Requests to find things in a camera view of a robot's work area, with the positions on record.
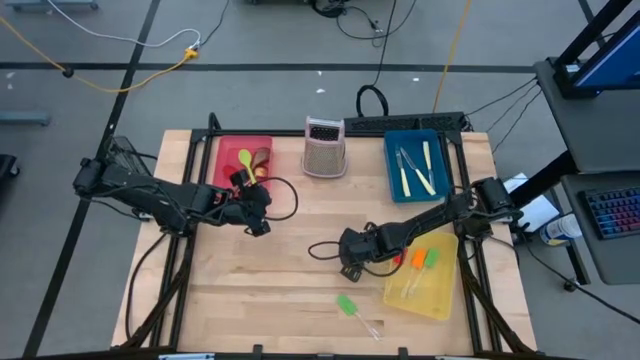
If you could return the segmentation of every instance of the blue tray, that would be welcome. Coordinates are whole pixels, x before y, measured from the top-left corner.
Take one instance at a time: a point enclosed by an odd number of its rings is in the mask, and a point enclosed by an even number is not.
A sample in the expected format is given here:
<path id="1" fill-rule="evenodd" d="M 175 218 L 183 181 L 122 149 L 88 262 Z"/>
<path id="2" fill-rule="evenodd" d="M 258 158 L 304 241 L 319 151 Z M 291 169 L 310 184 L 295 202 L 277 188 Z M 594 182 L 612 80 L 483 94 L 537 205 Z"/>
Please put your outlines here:
<path id="1" fill-rule="evenodd" d="M 424 177 L 429 180 L 429 172 L 427 171 L 427 162 L 424 158 L 422 150 L 422 142 L 429 142 L 429 151 L 431 152 L 431 169 L 433 170 L 434 184 L 431 184 L 436 191 L 435 195 L 429 195 L 424 188 L 418 175 L 413 171 L 409 164 L 402 158 L 404 171 L 407 174 L 407 182 L 411 196 L 405 197 L 402 191 L 402 180 L 400 179 L 400 168 L 396 161 L 395 148 L 396 145 L 402 147 L 408 154 L 416 167 L 422 172 Z M 405 203 L 415 201 L 435 201 L 443 198 L 449 192 L 449 180 L 447 177 L 447 169 L 442 158 L 442 150 L 440 149 L 440 141 L 438 133 L 434 130 L 394 130 L 387 131 L 384 134 L 384 153 L 387 160 L 387 172 L 389 174 L 389 188 L 391 189 L 391 198 L 394 202 Z"/>

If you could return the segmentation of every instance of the gray floor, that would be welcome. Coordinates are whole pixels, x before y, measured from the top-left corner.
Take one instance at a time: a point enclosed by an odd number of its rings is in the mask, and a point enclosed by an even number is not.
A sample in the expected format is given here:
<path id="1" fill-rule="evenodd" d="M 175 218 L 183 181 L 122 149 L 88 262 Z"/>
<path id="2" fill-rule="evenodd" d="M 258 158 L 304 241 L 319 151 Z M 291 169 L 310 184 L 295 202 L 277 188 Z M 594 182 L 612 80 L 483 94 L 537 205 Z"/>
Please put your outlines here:
<path id="1" fill-rule="evenodd" d="M 295 5 L 293 0 L 264 2 L 254 7 L 231 0 L 224 25 L 196 63 L 378 61 L 379 49 L 367 41 L 344 37 L 332 20 L 319 17 L 307 7 Z M 98 12 L 77 9 L 72 14 L 93 30 L 137 37 L 150 3 L 104 0 Z M 381 24 L 386 23 L 389 1 L 353 3 L 366 8 Z M 594 12 L 603 3 L 590 0 Z M 399 0 L 398 21 L 409 4 L 409 0 Z M 163 39 L 185 26 L 206 32 L 217 21 L 223 5 L 222 0 L 162 0 L 149 39 Z M 406 26 L 391 38 L 386 62 L 444 64 L 463 7 L 464 0 L 419 0 Z M 633 11 L 640 8 L 639 1 L 632 7 Z M 0 14 L 60 61 L 127 63 L 131 58 L 131 44 L 89 37 L 59 16 L 18 14 L 3 7 Z M 344 20 L 349 30 L 368 35 L 357 14 Z M 530 66 L 558 55 L 585 25 L 577 0 L 477 1 L 462 33 L 455 64 Z M 188 36 L 161 49 L 146 49 L 141 61 L 176 61 L 192 42 Z M 40 61 L 4 29 L 0 31 L 0 43 L 0 64 Z M 80 72 L 110 87 L 118 87 L 124 75 L 123 71 Z M 137 71 L 135 80 L 149 74 Z M 225 128 L 301 128 L 307 115 L 354 116 L 355 93 L 374 76 L 372 72 L 347 71 L 174 72 L 128 96 L 117 133 L 128 136 L 140 151 L 155 153 L 165 129 L 204 127 L 211 111 L 218 114 Z M 532 76 L 451 73 L 438 109 L 470 111 Z M 386 93 L 392 113 L 430 112 L 439 77 L 436 72 L 387 72 L 379 87 Z M 71 182 L 80 159 L 95 154 L 114 101 L 115 95 L 95 92 L 57 71 L 0 70 L 0 109 L 45 110 L 53 118 L 46 128 L 0 127 L 0 153 L 19 156 L 23 169 L 3 193 L 0 208 L 0 358 L 22 354 L 78 204 Z M 476 130 L 486 130 L 512 101 L 474 115 Z M 378 106 L 372 98 L 365 99 L 366 113 L 377 114 Z M 494 146 L 522 106 L 516 106 L 491 131 Z M 497 151 L 499 175 L 531 175 L 563 150 L 550 111 L 539 97 Z M 90 208 L 40 354 L 108 347 L 137 228 L 134 221 L 108 209 Z M 542 246 L 533 249 L 551 265 L 571 274 L 564 250 Z M 561 282 L 526 250 L 521 249 L 520 256 L 541 350 L 590 359 L 633 358 L 640 352 L 634 325 L 579 293 L 564 292 Z M 591 290 L 640 315 L 639 286 L 605 286 L 588 256 L 587 263 L 594 281 Z"/>

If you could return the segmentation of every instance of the white paper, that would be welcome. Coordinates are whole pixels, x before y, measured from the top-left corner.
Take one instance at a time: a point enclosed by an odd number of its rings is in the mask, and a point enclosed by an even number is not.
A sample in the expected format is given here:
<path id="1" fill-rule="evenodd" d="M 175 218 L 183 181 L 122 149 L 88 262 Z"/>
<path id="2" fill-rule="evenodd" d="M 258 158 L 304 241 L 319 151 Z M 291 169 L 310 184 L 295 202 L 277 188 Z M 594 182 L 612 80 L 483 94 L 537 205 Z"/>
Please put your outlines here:
<path id="1" fill-rule="evenodd" d="M 527 182 L 527 180 L 526 175 L 520 173 L 505 181 L 504 187 L 507 188 L 507 192 L 511 193 L 518 186 Z M 542 225 L 560 214 L 558 210 L 553 207 L 551 202 L 543 195 L 538 196 L 521 210 L 524 212 L 524 216 L 518 220 L 518 225 L 524 226 L 524 224 L 529 223 L 529 227 L 526 232 L 534 232 L 538 230 Z"/>

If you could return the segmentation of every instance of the plastic bottle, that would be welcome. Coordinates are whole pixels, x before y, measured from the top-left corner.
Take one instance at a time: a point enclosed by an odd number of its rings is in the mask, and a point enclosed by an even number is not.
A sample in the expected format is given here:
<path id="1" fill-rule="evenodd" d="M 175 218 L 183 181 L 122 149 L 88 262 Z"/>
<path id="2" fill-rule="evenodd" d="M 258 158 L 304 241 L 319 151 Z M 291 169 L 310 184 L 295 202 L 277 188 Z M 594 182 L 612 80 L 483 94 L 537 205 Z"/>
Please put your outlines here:
<path id="1" fill-rule="evenodd" d="M 547 245 L 557 246 L 582 236 L 575 215 L 569 214 L 554 220 L 540 229 L 540 239 Z"/>

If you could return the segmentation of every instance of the green spoon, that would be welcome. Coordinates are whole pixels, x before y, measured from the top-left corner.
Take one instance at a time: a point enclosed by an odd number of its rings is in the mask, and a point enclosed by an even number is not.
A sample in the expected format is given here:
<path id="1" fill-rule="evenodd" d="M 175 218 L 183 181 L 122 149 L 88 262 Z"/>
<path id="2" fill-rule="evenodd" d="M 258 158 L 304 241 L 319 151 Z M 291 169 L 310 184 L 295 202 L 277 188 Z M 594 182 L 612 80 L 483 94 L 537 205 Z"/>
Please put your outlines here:
<path id="1" fill-rule="evenodd" d="M 238 153 L 238 160 L 240 160 L 240 163 L 247 168 L 247 171 L 249 172 L 249 177 L 251 178 L 251 183 L 255 184 L 256 177 L 253 176 L 253 170 L 251 170 L 251 153 L 249 152 L 249 150 L 247 149 L 240 150 L 240 152 Z"/>

